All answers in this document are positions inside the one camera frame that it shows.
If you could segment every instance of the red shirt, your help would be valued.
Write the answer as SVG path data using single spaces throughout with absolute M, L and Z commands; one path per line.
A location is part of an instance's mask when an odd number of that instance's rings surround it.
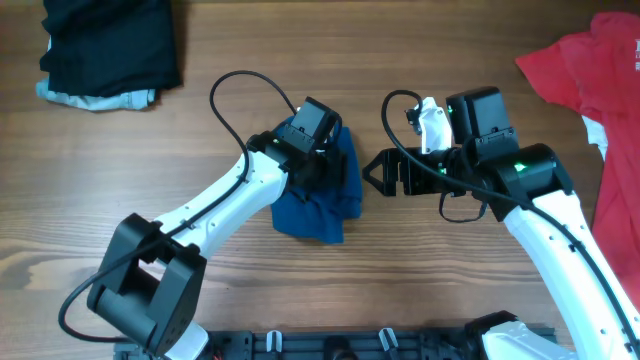
M 591 31 L 516 63 L 545 101 L 604 126 L 609 148 L 592 231 L 640 309 L 640 17 L 598 14 Z

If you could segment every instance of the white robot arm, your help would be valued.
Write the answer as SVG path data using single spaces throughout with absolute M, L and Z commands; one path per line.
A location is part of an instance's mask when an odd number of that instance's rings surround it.
M 325 151 L 336 124 L 342 124 L 337 113 L 307 98 L 279 131 L 251 137 L 232 169 L 193 200 L 153 222 L 137 214 L 127 217 L 114 232 L 98 273 L 61 307 L 62 329 L 87 341 L 135 342 L 150 354 L 173 360 L 197 358 L 209 341 L 207 332 L 192 322 L 207 260 L 288 187 L 310 192 L 343 185 L 346 158 L 339 150 Z M 138 259 L 164 265 L 162 278 L 140 268 Z M 88 336 L 66 324 L 70 303 L 89 286 L 89 309 L 126 338 Z
M 388 125 L 386 108 L 396 95 L 414 97 L 423 105 L 406 111 L 409 124 L 422 136 L 421 148 L 404 148 Z M 571 179 L 557 156 L 541 144 L 519 148 L 497 88 L 447 98 L 451 125 L 433 116 L 434 108 L 430 98 L 422 100 L 413 92 L 390 93 L 383 103 L 382 118 L 396 148 L 383 150 L 363 169 L 363 178 L 387 196 L 395 195 L 398 180 L 404 183 L 406 195 L 455 197 L 472 190 L 476 199 L 491 206 L 498 221 L 504 221 L 531 257 L 576 347 L 574 353 L 553 344 L 504 312 L 467 324 L 470 341 L 475 342 L 467 349 L 467 357 L 639 359 L 635 334 L 640 333 L 640 315 L 593 239 Z M 440 140 L 442 134 L 451 133 L 462 148 L 448 148 Z M 425 142 L 433 144 L 428 152 Z M 370 175 L 380 165 L 384 167 L 382 181 Z M 532 210 L 541 210 L 549 218 Z M 565 231 L 575 239 L 569 239 Z

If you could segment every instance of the blue cloth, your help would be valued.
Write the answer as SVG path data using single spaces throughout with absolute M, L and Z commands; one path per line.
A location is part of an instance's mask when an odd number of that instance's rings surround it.
M 315 238 L 327 244 L 344 242 L 344 219 L 362 214 L 362 182 L 356 150 L 348 127 L 343 127 L 337 146 L 347 156 L 345 185 L 312 192 L 306 202 L 300 189 L 293 188 L 271 205 L 273 227 L 282 233 Z
M 36 84 L 36 94 L 39 98 L 59 104 L 74 106 L 90 111 L 131 109 L 142 110 L 155 101 L 155 90 L 137 90 L 112 97 L 75 96 L 49 90 L 49 78 L 42 79 Z

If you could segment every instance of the folded black clothing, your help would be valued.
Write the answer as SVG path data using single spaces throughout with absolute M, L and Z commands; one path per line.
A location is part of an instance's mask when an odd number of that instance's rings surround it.
M 181 84 L 171 0 L 44 0 L 49 90 L 110 97 Z

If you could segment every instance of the wood grain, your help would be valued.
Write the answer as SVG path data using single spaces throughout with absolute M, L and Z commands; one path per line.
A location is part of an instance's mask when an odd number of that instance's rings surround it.
M 125 216 L 153 218 L 183 204 L 235 162 L 239 149 L 209 109 L 210 86 L 236 69 L 274 79 L 295 104 L 313 96 L 352 129 L 360 165 L 391 143 L 379 111 L 406 88 L 440 103 L 482 85 L 503 91 L 522 145 L 544 142 L 566 164 L 588 218 L 602 160 L 579 117 L 545 104 L 514 58 L 622 2 L 398 1 L 182 4 L 174 9 L 184 86 L 143 112 L 93 114 L 35 96 L 47 34 L 41 6 L 0 7 L 0 346 L 6 359 L 109 358 L 110 345 L 76 341 L 56 323 L 68 292 L 92 274 Z M 268 85 L 234 78 L 217 96 L 247 139 L 288 116 Z M 405 144 L 418 139 L 394 101 Z M 498 310 L 566 327 L 525 252 L 491 215 L 444 222 L 437 197 L 384 198 L 365 185 L 346 244 L 323 246 L 277 233 L 268 209 L 211 259 L 197 320 L 210 329 L 347 329 L 460 325 Z M 476 214 L 472 199 L 447 204 Z M 114 330 L 81 300 L 73 326 Z

